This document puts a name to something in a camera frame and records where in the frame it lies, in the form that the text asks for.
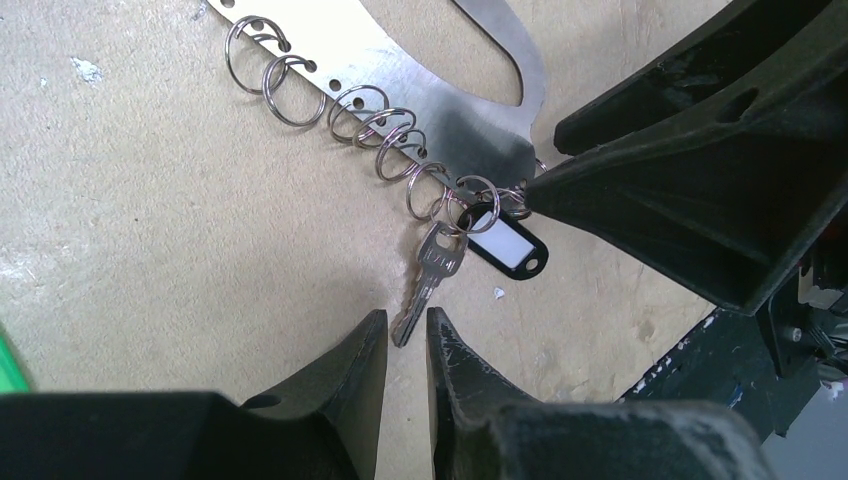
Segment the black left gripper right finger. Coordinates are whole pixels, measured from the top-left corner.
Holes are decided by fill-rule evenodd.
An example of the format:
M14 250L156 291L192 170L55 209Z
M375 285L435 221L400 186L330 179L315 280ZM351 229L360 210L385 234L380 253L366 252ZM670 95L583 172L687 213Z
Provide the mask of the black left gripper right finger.
M772 479L743 418L707 401L545 403L426 313L436 479Z

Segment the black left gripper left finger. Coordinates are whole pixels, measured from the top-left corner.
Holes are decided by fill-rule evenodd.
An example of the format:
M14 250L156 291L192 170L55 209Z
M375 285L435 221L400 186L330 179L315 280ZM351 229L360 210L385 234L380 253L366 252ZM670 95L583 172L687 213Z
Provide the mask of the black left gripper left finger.
M371 479L387 314L235 404L213 391L7 394L5 479Z

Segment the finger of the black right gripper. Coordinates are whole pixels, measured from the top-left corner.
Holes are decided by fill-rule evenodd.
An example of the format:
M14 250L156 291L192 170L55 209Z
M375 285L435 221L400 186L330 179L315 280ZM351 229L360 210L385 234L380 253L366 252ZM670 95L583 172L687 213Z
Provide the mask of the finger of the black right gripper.
M670 118L740 79L809 24L827 0L736 0L604 94L561 120L576 156Z
M532 180L529 208L750 315L847 202L847 5L708 99Z

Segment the silver key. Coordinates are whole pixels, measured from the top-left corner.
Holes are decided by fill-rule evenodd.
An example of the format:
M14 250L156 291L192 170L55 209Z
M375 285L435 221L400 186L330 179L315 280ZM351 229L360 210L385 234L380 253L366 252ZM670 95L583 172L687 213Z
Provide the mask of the silver key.
M467 245L467 236L458 233L446 222L436 221L430 228L417 254L420 271L409 306L403 317L392 328L391 340L397 348L403 348L408 344L440 283L459 271L466 255Z

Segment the black key tag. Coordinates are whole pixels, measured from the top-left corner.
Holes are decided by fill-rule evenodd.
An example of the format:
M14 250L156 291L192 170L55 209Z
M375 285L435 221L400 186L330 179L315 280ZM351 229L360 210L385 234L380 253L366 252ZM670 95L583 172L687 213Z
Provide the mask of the black key tag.
M488 230L468 238L472 252L512 280L538 276L549 260L545 243L505 212Z

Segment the green key tag with key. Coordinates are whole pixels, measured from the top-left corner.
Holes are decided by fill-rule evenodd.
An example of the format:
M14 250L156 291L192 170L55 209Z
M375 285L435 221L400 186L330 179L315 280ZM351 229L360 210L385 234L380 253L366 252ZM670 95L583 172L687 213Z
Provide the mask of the green key tag with key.
M1 393L30 392L31 385L13 343L1 327Z

